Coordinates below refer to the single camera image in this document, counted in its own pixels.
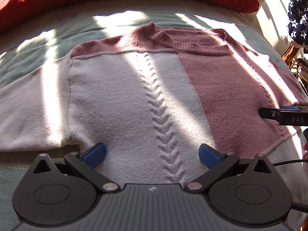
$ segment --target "cable knit pattern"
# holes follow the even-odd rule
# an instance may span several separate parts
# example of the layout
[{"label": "cable knit pattern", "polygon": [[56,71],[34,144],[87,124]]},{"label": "cable knit pattern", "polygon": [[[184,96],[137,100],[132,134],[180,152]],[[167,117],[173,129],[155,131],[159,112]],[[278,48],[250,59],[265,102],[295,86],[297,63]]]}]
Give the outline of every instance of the cable knit pattern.
[{"label": "cable knit pattern", "polygon": [[184,168],[177,148],[176,132],[172,127],[170,114],[164,103],[154,67],[148,53],[136,53],[137,68],[148,96],[154,129],[156,130],[158,147],[166,170],[166,178],[172,183],[185,183]]}]

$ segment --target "ridged black surface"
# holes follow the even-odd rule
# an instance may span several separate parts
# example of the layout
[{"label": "ridged black surface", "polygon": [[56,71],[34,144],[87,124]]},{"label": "ridged black surface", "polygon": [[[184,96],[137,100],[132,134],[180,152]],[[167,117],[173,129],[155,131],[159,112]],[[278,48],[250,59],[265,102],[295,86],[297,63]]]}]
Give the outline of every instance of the ridged black surface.
[{"label": "ridged black surface", "polygon": [[117,194],[105,195],[96,208],[73,224],[56,228],[20,224],[14,231],[290,231],[284,224],[245,228],[214,213],[201,195],[179,185],[128,184]]}]

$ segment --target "ribbed collar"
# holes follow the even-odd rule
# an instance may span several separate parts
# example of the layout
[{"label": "ribbed collar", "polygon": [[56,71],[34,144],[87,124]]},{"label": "ribbed collar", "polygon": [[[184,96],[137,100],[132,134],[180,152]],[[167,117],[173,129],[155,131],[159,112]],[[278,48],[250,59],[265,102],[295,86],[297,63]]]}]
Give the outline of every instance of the ribbed collar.
[{"label": "ribbed collar", "polygon": [[221,33],[218,33],[216,29],[197,29],[197,28],[180,28],[180,27],[157,27],[153,22],[143,25],[142,31],[145,33],[146,37],[154,41],[155,43],[163,46],[167,46],[173,49],[176,49],[181,52],[200,54],[200,55],[232,55],[232,50],[227,44],[221,46],[200,46],[194,42],[191,43],[181,43],[173,40],[164,30],[180,30],[180,31],[192,31],[192,32],[203,32],[204,34],[213,35],[213,37],[221,36],[226,42],[227,38],[231,38],[225,30],[220,30]]}]

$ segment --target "pink sweater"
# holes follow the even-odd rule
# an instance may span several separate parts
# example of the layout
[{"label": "pink sweater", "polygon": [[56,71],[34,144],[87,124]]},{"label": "pink sweater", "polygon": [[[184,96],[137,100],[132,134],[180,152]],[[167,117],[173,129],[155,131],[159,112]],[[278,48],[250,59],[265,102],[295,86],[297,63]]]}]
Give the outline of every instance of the pink sweater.
[{"label": "pink sweater", "polygon": [[184,183],[205,171],[201,143],[267,154],[298,128],[259,108],[297,103],[307,98],[292,73],[225,30],[150,23],[84,42],[1,89],[0,151],[103,142],[99,170],[111,180]]}]

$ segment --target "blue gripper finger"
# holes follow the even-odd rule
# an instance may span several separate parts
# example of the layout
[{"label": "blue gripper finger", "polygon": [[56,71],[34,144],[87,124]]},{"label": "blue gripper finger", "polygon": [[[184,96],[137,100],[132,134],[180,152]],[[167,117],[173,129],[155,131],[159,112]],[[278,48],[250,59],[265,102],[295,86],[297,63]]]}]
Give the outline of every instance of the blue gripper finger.
[{"label": "blue gripper finger", "polygon": [[221,163],[226,157],[204,143],[199,147],[199,159],[207,168],[211,169]]},{"label": "blue gripper finger", "polygon": [[89,167],[95,169],[100,163],[103,162],[106,156],[106,147],[102,143],[97,143],[85,152],[79,155],[82,162]]},{"label": "blue gripper finger", "polygon": [[296,106],[280,106],[279,108],[285,110],[301,110],[299,107]]}]

